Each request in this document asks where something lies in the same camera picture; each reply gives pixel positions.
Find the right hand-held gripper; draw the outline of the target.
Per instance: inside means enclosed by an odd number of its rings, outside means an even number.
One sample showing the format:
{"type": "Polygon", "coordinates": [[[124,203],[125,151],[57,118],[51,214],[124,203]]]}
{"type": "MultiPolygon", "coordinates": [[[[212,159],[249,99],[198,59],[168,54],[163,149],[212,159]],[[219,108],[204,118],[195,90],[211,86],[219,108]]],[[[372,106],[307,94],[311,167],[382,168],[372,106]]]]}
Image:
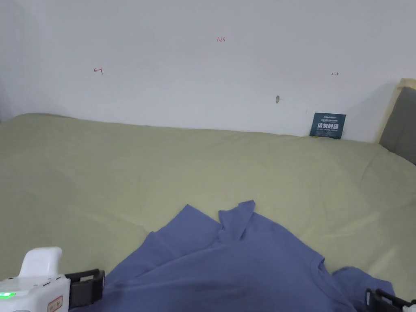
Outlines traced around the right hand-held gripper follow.
{"type": "Polygon", "coordinates": [[[368,312],[415,312],[416,300],[411,302],[393,296],[381,289],[366,290],[366,308],[368,312]]]}

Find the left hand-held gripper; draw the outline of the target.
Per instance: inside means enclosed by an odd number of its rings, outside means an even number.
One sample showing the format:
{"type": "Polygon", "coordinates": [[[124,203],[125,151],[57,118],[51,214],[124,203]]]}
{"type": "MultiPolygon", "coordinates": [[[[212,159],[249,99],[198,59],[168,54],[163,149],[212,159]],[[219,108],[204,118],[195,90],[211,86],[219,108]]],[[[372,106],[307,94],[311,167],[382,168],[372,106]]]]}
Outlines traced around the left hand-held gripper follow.
{"type": "Polygon", "coordinates": [[[19,275],[0,282],[2,312],[72,312],[102,299],[105,271],[59,274],[62,249],[35,248],[25,255],[19,275]]]}

